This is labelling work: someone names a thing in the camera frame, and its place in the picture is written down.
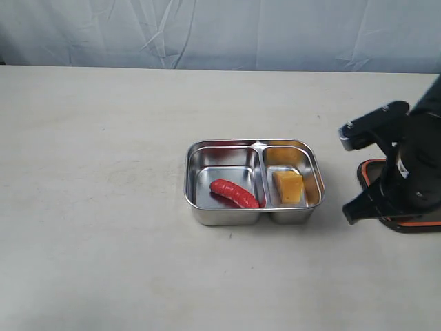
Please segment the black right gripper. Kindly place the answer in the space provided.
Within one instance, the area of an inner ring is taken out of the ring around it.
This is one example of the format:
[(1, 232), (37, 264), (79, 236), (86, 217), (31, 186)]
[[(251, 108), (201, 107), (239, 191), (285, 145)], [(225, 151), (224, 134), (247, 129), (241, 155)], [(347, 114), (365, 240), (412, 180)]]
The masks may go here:
[(440, 117), (410, 116), (403, 140), (386, 161), (380, 177), (343, 205), (349, 224), (380, 217), (414, 218), (440, 209)]

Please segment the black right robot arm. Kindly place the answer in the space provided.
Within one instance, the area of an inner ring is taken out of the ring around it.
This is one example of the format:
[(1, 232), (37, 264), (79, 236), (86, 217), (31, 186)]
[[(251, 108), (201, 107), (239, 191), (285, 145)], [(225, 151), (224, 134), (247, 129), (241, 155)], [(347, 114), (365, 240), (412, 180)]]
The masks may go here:
[(418, 217), (440, 209), (440, 80), (414, 107), (394, 101), (339, 129), (345, 150), (376, 144), (386, 156), (381, 175), (342, 207), (363, 219)]

